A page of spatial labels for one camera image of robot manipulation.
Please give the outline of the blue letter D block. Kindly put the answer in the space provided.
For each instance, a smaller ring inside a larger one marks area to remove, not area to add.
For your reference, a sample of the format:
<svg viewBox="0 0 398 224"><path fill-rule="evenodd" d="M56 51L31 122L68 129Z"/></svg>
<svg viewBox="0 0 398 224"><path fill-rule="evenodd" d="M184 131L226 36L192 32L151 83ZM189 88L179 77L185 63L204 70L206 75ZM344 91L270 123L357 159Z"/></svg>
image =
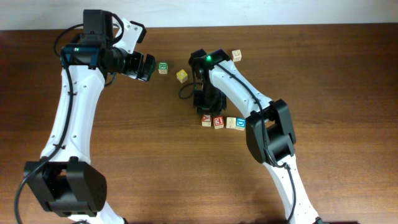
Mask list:
<svg viewBox="0 0 398 224"><path fill-rule="evenodd" d="M246 128L246 120L244 118L236 118L235 129L244 131Z"/></svg>

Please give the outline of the red letter A block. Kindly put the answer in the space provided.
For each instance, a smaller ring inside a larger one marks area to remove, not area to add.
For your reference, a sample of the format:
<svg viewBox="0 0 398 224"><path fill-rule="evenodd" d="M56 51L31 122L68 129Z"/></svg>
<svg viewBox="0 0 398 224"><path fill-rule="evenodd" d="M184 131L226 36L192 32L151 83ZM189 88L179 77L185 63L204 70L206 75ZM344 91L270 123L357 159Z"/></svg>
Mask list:
<svg viewBox="0 0 398 224"><path fill-rule="evenodd" d="M201 125L204 127L211 127L212 124L212 118L210 114L204 114L201 117Z"/></svg>

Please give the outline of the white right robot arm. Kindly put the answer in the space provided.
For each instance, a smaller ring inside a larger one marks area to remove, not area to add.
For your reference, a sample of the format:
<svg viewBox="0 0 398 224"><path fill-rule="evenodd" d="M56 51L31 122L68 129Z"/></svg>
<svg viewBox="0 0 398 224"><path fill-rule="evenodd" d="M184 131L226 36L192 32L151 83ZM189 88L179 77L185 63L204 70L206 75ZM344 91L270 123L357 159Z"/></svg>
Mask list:
<svg viewBox="0 0 398 224"><path fill-rule="evenodd" d="M322 223L300 178L294 144L296 136L289 107L272 100L250 84L229 55L203 49L188 60L202 85L193 91L198 113L219 115L230 100L243 116L246 145L252 157L270 173L282 200L287 223Z"/></svg>

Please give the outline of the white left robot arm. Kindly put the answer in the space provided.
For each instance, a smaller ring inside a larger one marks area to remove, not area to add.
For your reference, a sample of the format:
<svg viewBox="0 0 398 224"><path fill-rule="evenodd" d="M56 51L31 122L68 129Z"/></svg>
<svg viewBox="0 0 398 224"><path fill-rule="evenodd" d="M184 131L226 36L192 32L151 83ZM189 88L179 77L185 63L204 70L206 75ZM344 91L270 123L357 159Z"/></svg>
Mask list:
<svg viewBox="0 0 398 224"><path fill-rule="evenodd" d="M121 74L146 82L155 58L135 51L146 35L138 22L86 9L81 26L82 32L57 49L62 64L57 114L39 160L25 164L22 186L45 211L75 223L125 223L106 200L105 176L91 166L93 120L107 77Z"/></svg>

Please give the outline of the plain letter J block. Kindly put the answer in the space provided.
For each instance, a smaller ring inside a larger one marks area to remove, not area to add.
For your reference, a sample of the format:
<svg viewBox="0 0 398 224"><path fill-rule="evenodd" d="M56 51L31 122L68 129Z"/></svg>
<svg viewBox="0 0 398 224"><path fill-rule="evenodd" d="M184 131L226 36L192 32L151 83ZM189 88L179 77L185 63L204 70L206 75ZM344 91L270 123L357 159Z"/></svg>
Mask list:
<svg viewBox="0 0 398 224"><path fill-rule="evenodd" d="M226 118L226 128L227 129L236 129L236 118L235 117L227 117Z"/></svg>

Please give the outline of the red letter E block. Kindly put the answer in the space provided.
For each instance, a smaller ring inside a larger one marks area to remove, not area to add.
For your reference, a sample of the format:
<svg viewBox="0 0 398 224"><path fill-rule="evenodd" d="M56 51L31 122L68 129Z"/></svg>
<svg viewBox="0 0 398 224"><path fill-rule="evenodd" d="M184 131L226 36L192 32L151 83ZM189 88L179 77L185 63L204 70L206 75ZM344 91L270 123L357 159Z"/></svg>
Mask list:
<svg viewBox="0 0 398 224"><path fill-rule="evenodd" d="M224 119L222 116L215 116L213 118L213 126L215 129L224 128Z"/></svg>

